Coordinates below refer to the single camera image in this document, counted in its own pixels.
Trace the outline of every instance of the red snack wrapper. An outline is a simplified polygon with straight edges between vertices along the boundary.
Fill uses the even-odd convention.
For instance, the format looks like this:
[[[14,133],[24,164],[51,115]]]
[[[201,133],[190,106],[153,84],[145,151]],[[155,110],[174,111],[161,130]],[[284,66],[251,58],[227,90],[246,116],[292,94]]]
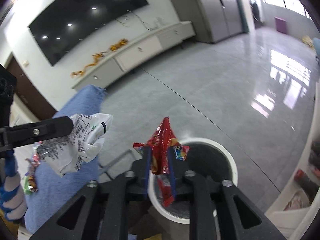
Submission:
[[[174,201],[172,192],[171,192],[170,183],[168,178],[165,175],[162,175],[164,177],[160,177],[160,176],[161,175],[159,175],[157,178],[158,186],[162,193],[163,205],[165,207],[168,207]]]
[[[184,161],[187,157],[189,147],[182,146],[175,137],[169,122],[169,117],[165,117],[158,126],[152,137],[146,144],[134,143],[133,147],[142,155],[143,146],[150,146],[152,149],[151,170],[154,175],[168,174],[168,147],[175,148],[176,158]],[[164,199],[164,206],[168,206],[173,202],[173,196],[170,184],[158,178],[158,185]]]

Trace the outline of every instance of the white plastic bag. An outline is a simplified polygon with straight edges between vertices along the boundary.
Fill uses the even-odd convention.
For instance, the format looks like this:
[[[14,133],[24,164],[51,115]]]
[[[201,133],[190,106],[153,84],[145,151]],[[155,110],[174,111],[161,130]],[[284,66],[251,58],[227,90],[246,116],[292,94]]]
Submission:
[[[61,177],[77,172],[83,162],[93,160],[102,149],[102,136],[109,130],[112,118],[110,114],[75,114],[70,117],[71,134],[35,144],[36,153]]]

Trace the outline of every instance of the black tv screen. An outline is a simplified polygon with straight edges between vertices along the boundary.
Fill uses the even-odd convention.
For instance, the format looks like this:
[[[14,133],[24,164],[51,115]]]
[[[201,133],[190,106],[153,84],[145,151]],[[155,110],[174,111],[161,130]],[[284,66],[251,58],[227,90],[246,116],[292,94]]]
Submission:
[[[55,0],[29,28],[53,66],[95,30],[147,4],[147,0]]]

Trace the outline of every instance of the cabinet drawer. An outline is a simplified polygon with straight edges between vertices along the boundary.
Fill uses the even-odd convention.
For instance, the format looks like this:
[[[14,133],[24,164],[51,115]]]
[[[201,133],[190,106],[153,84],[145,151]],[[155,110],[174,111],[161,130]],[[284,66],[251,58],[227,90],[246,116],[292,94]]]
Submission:
[[[163,49],[169,49],[195,35],[191,23],[180,24],[158,34]]]
[[[74,88],[79,90],[89,84],[105,88],[123,74],[124,72],[120,69],[115,60],[110,59],[104,65],[85,76],[79,84],[74,86]]]
[[[161,43],[158,37],[154,36],[126,49],[115,58],[123,71],[129,71],[161,51]]]
[[[181,32],[178,28],[173,28],[158,34],[159,41],[163,49],[169,49],[182,42]]]

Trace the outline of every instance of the wall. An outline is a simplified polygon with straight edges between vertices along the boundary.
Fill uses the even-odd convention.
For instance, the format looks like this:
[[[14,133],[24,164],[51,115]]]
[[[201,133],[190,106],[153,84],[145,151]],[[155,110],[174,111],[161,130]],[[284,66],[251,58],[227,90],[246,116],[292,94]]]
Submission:
[[[27,122],[39,122],[39,119],[35,117],[35,115],[26,107],[26,105],[16,94],[14,95],[10,112],[10,124],[16,118],[19,118],[19,121],[16,125],[24,124]]]
[[[266,18],[265,26],[275,29],[275,17],[279,17],[287,21],[289,35],[298,39],[302,39],[302,37],[306,35],[310,38],[320,38],[319,31],[315,24],[307,17],[292,10],[272,4],[263,3],[263,8]]]
[[[28,25],[53,1],[17,0],[12,8],[14,15],[6,24],[5,35],[18,63],[22,65],[25,60],[29,61],[30,65],[23,68],[28,78],[47,101],[59,110],[75,94],[75,90],[71,89],[75,82],[70,78],[71,72],[91,63],[93,53],[107,50],[121,38],[130,40],[148,30],[132,15],[126,23],[128,27],[113,21],[91,34],[51,67],[32,38]],[[148,3],[135,12],[152,27],[159,18],[163,23],[179,21],[170,0],[148,0]]]
[[[0,30],[0,64],[5,67],[7,59],[10,57],[11,48],[5,39],[4,32]]]
[[[249,0],[237,0],[244,32],[254,32],[254,21]]]

